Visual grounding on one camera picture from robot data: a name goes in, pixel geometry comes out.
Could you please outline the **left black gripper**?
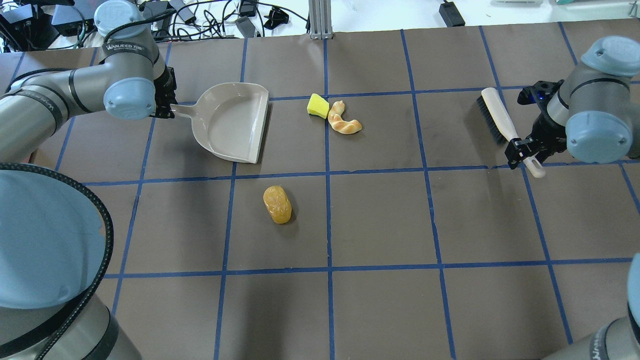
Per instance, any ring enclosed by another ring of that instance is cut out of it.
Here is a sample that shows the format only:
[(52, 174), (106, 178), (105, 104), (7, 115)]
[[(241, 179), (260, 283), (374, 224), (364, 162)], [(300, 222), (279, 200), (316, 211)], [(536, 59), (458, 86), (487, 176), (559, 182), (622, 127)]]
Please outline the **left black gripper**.
[(155, 89), (155, 109), (151, 116), (158, 119), (174, 119), (175, 114), (171, 105), (177, 105), (175, 71), (171, 66), (165, 66), (162, 74), (153, 80)]

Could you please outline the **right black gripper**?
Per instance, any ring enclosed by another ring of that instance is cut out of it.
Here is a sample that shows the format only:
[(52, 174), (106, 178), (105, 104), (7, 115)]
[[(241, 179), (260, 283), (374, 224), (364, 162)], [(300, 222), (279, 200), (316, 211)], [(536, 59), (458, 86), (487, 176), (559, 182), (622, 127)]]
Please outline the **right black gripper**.
[(553, 156), (566, 150), (566, 127), (556, 123), (546, 112), (540, 112), (532, 125), (530, 135), (525, 139), (510, 139), (504, 153), (510, 170), (515, 170), (526, 158), (534, 154)]

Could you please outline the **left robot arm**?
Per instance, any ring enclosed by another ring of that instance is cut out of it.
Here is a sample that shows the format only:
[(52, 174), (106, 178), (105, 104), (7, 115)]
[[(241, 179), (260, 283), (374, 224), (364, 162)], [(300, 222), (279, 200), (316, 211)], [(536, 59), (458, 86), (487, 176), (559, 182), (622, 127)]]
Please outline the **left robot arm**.
[(145, 18), (130, 0), (105, 0), (93, 20), (103, 38), (87, 67), (16, 76), (1, 96), (1, 358), (141, 360), (96, 295), (115, 246), (114, 222), (91, 188), (37, 161), (43, 144), (78, 116), (171, 119), (174, 69), (151, 30), (173, 9)]

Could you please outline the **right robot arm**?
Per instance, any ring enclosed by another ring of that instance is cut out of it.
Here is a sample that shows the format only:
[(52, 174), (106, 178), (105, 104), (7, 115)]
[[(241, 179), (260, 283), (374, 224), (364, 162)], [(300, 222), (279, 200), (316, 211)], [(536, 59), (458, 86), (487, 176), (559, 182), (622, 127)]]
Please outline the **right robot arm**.
[[(542, 163), (567, 150), (578, 161), (609, 164), (639, 157), (639, 106), (630, 100), (631, 78), (639, 73), (639, 43), (623, 36), (597, 39), (565, 80), (540, 81), (519, 94), (539, 116), (531, 133), (503, 130), (511, 169), (524, 164), (542, 177)], [(639, 358), (639, 255), (626, 280), (626, 315), (562, 350), (549, 360), (637, 360)]]

